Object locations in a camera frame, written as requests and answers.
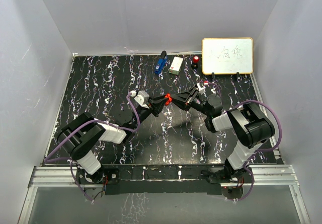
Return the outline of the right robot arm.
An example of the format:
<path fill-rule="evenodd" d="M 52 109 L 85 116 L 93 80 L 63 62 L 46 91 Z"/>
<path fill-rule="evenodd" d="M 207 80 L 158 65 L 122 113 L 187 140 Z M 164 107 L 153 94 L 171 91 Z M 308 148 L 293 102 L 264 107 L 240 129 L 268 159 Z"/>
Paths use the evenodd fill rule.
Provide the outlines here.
<path fill-rule="evenodd" d="M 204 88 L 191 88 L 170 95 L 170 100 L 184 111 L 193 108 L 206 116 L 204 120 L 212 133 L 232 129 L 237 136 L 233 152 L 224 162 L 223 170 L 203 172 L 206 177 L 236 182 L 248 170 L 248 161 L 269 138 L 275 135 L 273 123 L 260 109 L 261 102 L 246 100 L 227 111 L 223 110 L 219 95 L 203 97 Z"/>

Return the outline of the red round case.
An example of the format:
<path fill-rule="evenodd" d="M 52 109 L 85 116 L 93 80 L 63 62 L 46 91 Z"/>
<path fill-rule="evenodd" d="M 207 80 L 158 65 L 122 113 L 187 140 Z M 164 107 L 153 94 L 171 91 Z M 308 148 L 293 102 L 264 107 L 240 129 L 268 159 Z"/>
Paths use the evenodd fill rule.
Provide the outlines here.
<path fill-rule="evenodd" d="M 172 98 L 170 94 L 166 94 L 165 98 L 167 99 L 165 105 L 168 106 L 172 102 Z"/>

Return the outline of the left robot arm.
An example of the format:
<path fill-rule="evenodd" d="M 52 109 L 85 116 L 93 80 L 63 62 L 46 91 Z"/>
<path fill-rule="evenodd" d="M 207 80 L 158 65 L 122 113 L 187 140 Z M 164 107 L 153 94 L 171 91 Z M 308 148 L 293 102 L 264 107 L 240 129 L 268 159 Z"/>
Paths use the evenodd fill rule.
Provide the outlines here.
<path fill-rule="evenodd" d="M 104 177 L 101 163 L 92 151 L 94 145 L 99 141 L 124 143 L 139 130 L 149 115 L 157 117 L 163 107 L 172 101 L 169 94 L 158 97 L 136 95 L 134 100 L 138 103 L 137 107 L 130 101 L 130 95 L 127 100 L 132 111 L 120 111 L 114 123 L 103 122 L 89 113 L 83 113 L 62 128 L 57 137 L 57 142 L 64 143 L 63 149 L 86 171 L 86 177 L 93 183 L 101 182 Z"/>

